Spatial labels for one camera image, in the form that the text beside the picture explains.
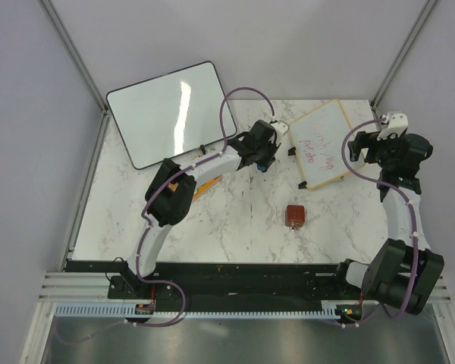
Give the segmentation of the small yellow framed whiteboard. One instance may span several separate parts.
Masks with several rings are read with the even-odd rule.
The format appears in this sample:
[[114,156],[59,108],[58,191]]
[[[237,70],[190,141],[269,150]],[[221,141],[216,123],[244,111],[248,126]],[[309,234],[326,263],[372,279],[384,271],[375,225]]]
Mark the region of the small yellow framed whiteboard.
[[343,162],[345,136],[372,117],[367,100],[295,100],[301,112],[290,119],[288,154],[297,159],[301,190],[314,190],[350,174]]

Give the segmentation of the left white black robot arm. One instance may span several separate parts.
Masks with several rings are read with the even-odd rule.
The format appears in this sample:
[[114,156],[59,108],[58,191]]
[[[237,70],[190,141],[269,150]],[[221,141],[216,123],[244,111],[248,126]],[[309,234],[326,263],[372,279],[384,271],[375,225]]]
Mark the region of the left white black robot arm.
[[188,214],[197,190],[224,174],[255,165],[265,173],[275,162],[289,126],[282,121],[257,121],[249,131],[227,142],[225,149],[212,152],[189,164],[165,159],[146,191],[141,212],[145,227],[128,265],[134,271],[125,281],[125,290],[143,298],[151,290],[148,277],[155,270],[160,250],[173,226]]

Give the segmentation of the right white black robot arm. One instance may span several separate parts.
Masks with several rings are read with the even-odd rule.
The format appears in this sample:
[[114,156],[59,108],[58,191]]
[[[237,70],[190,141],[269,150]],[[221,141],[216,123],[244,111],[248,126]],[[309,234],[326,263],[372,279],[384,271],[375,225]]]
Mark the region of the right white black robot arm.
[[381,169],[374,182],[386,213],[388,238],[370,263],[342,262],[331,286],[344,299],[360,289],[362,297],[377,301],[391,320],[418,315],[444,268],[444,258],[431,251],[419,217],[422,190],[416,175],[433,147],[414,133],[392,133],[386,139],[377,132],[349,133],[341,147],[344,164],[358,161],[363,150],[365,161]]

